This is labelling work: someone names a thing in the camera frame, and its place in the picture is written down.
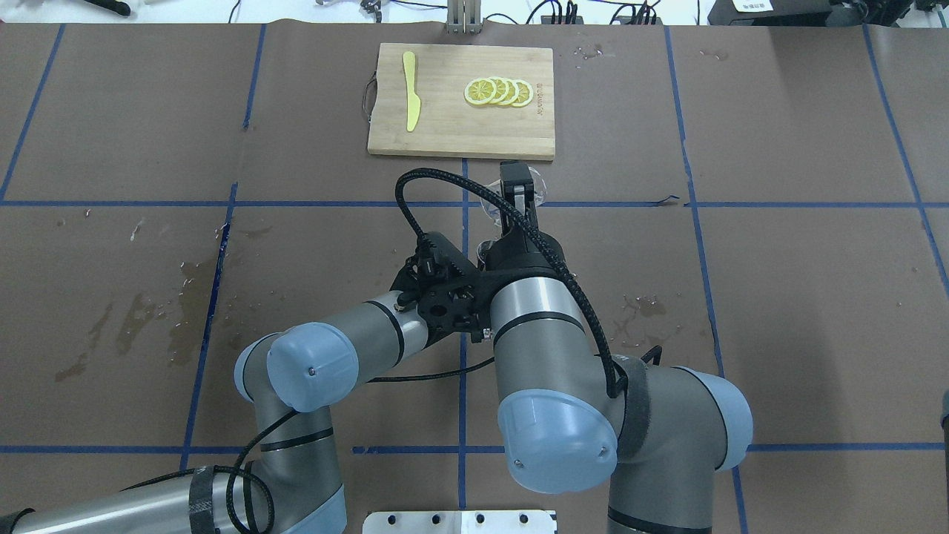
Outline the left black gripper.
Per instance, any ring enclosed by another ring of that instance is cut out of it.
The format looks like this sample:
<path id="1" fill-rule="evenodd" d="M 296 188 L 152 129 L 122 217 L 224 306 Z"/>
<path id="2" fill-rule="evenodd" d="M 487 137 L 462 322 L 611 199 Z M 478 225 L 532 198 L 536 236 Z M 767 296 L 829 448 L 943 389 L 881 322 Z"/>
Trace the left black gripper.
<path id="1" fill-rule="evenodd" d="M 451 240 L 438 232 L 417 237 L 412 256 L 397 272 L 398 312 L 415 311 L 427 330 L 427 344 L 448 335 L 468 334 L 475 343 L 488 338 L 488 284 L 482 271 Z"/>

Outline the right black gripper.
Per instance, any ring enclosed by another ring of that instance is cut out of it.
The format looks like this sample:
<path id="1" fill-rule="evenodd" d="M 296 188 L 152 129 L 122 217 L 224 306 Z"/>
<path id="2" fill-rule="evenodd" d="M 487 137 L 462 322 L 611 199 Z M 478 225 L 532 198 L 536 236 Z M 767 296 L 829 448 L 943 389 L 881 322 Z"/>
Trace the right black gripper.
<path id="1" fill-rule="evenodd" d="M 503 200 L 536 228 L 535 176 L 531 168 L 525 162 L 502 161 L 500 186 Z M 520 228 L 512 228 L 489 248 L 482 263 L 482 283 L 506 286 L 533 277 L 562 280 L 528 234 Z"/>

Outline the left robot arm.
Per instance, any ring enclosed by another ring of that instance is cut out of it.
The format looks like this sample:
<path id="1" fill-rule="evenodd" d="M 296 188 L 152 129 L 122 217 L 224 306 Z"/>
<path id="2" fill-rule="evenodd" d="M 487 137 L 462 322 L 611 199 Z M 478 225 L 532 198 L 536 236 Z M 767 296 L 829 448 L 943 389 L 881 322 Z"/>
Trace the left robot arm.
<path id="1" fill-rule="evenodd" d="M 275 332 L 238 358 L 234 381 L 258 433 L 233 466 L 133 484 L 106 498 L 2 517 L 4 533 L 342 533 L 345 484 L 330 406 L 453 332 L 481 339 L 512 277 L 477 267 L 443 234 L 418 237 L 387 293 Z"/>

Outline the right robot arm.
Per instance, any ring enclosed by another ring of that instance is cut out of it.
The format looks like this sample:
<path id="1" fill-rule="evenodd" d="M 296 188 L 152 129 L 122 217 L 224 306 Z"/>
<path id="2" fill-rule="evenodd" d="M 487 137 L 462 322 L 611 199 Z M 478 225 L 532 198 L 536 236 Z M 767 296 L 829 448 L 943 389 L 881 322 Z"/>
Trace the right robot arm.
<path id="1" fill-rule="evenodd" d="M 661 367 L 589 347 L 601 328 L 559 243 L 543 247 L 535 176 L 500 165 L 501 238 L 486 247 L 486 274 L 504 276 L 485 302 L 494 335 L 497 419 L 509 473 L 525 489 L 561 494 L 610 484 L 610 533 L 709 533 L 715 474 L 738 466 L 753 438 L 742 392 L 717 375 Z"/>

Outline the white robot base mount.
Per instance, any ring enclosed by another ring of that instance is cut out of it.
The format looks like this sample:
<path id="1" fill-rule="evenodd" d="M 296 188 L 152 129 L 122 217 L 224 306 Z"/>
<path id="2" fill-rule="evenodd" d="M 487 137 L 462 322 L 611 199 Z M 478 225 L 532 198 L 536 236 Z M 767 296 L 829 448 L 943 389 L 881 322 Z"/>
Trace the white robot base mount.
<path id="1" fill-rule="evenodd" d="M 363 533 L 557 533 L 555 511 L 380 511 L 363 521 Z"/>

